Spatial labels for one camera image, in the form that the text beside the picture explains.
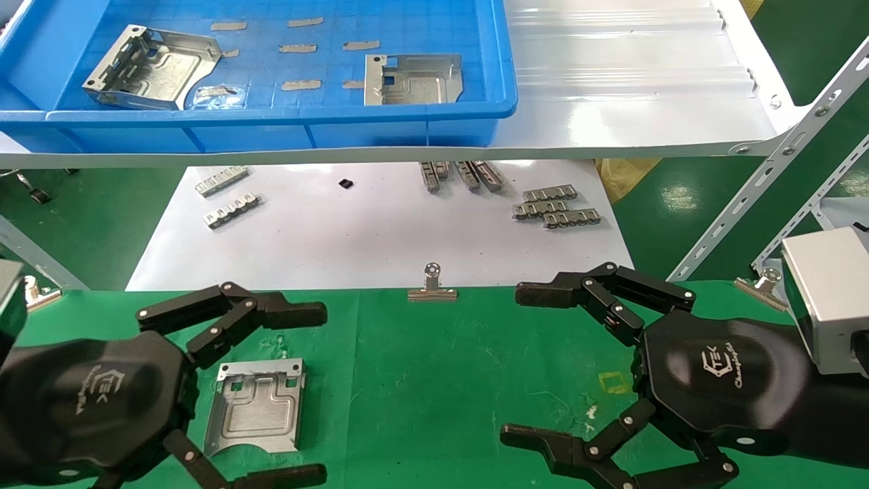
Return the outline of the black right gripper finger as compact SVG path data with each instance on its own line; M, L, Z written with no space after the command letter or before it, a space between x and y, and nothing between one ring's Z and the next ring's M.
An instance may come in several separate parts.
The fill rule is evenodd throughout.
M586 481L593 488L721 488L739 476L735 461L705 440L689 443L698 458L693 463L636 475L618 467L612 459L615 453L648 427L655 415L655 404L639 399L590 441L567 431L504 424L500 442L540 453L550 473Z
M546 283L516 285L515 302L537 308L582 308L605 326L621 344L642 343L645 322L624 301L661 314L692 312L695 294L683 286L637 272L612 262L587 272L558 272Z

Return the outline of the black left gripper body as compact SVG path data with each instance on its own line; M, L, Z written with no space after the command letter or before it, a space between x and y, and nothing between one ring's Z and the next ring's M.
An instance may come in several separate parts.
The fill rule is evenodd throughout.
M2 365L2 486L146 476L186 429L195 366L155 332L15 347Z

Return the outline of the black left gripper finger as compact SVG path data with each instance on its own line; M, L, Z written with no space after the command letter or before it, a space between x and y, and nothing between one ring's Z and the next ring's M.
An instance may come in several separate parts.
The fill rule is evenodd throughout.
M201 488L306 488L320 486L328 479L325 465L316 463L255 471L229 481L183 431L171 431L162 440L162 446Z
M282 292L252 292L233 282L152 304L136 314L139 330L162 336L201 325L211 325L186 345L198 369L207 369L258 328L289 330L325 325L328 310L322 302L291 303Z

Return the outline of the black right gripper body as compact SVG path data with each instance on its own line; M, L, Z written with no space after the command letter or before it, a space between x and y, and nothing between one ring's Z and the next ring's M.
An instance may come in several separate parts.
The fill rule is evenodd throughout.
M794 326L683 310L643 331L637 389L680 448L868 465L867 379L821 374Z

